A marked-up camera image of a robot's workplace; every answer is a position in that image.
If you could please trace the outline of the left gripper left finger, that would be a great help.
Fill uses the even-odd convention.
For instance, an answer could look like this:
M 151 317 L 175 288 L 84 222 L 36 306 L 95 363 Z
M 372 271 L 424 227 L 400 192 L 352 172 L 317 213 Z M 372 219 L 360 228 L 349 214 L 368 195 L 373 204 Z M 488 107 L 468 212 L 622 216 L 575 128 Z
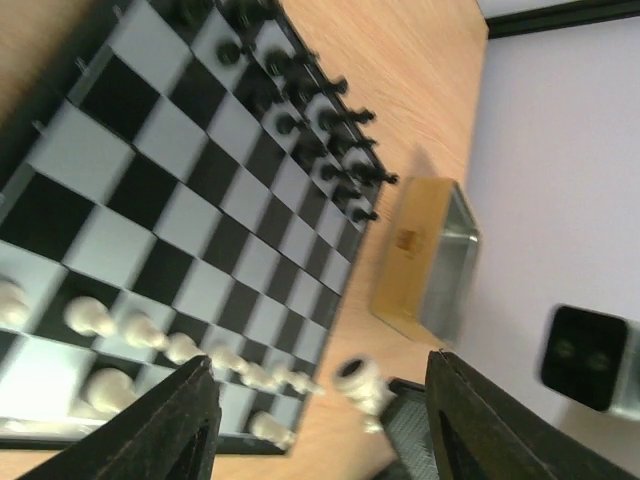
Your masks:
M 209 479 L 222 410 L 211 359 L 194 357 L 24 479 Z

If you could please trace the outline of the white chess piece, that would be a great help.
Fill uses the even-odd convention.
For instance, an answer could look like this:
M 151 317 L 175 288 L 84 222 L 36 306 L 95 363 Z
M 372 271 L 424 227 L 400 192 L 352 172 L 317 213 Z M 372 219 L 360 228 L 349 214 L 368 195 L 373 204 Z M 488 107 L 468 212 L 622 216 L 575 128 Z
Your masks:
M 104 368 L 86 381 L 80 399 L 101 414 L 119 414 L 137 399 L 133 380 L 123 371 Z

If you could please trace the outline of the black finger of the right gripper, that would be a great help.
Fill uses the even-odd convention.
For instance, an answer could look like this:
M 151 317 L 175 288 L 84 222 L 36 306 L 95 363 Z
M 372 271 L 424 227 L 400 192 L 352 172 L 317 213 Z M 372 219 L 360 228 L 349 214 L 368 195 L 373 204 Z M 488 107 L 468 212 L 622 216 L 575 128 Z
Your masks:
M 439 479 L 422 384 L 393 378 L 395 398 L 380 417 L 384 434 L 397 458 L 379 472 L 382 480 Z

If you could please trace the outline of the eleventh white piece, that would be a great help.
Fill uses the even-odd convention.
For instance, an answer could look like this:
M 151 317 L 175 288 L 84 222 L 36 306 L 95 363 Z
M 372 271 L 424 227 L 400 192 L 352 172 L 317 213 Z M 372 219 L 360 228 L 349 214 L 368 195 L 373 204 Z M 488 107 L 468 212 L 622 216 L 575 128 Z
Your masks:
M 335 390 L 363 414 L 366 433 L 381 432 L 380 416 L 395 398 L 375 360 L 359 355 L 340 364 L 332 376 Z

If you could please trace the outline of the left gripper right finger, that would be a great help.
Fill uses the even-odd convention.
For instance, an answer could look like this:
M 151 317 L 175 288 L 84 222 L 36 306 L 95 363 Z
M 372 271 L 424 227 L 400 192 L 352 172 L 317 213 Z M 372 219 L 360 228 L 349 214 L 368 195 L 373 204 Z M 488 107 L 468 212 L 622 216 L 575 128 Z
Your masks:
M 450 351 L 432 351 L 426 408 L 442 479 L 632 479 Z

